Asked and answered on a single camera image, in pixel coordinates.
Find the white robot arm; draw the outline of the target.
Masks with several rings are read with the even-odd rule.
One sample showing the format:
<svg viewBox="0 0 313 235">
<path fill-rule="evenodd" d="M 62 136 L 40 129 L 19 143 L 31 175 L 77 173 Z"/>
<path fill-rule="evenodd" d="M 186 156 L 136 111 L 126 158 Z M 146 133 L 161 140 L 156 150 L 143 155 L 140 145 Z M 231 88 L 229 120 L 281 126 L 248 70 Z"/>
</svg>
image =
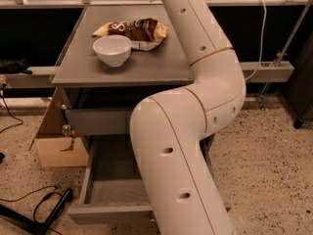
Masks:
<svg viewBox="0 0 313 235">
<path fill-rule="evenodd" d="M 161 235 L 237 235 L 201 153 L 246 97 L 236 52 L 203 0 L 162 0 L 192 84 L 145 98 L 132 112 L 133 151 Z"/>
</svg>

